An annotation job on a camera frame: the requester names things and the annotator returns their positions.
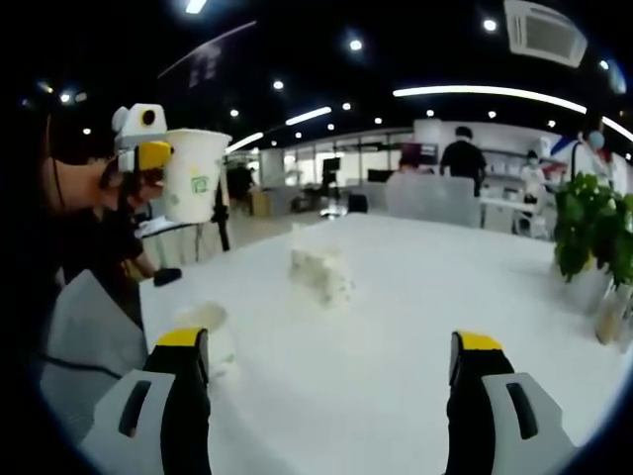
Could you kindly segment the person's left hand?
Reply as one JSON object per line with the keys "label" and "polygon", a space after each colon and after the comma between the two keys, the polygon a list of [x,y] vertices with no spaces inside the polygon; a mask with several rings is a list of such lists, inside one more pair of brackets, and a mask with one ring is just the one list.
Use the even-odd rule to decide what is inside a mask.
{"label": "person's left hand", "polygon": [[120,189],[121,194],[138,201],[157,199],[163,193],[163,178],[163,170],[158,168],[126,173]]}

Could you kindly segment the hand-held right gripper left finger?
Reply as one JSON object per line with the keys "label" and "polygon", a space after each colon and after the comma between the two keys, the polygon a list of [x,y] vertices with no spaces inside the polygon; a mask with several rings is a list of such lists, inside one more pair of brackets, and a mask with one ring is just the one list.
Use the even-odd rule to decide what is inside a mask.
{"label": "hand-held right gripper left finger", "polygon": [[101,474],[210,474],[208,331],[164,334],[97,403],[81,450]]}

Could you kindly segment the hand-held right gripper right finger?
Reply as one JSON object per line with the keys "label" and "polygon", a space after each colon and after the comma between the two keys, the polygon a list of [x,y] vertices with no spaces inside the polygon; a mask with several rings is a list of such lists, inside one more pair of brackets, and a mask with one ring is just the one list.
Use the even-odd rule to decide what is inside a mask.
{"label": "hand-held right gripper right finger", "polygon": [[560,406],[493,338],[452,333],[449,388],[448,474],[559,474],[577,452]]}

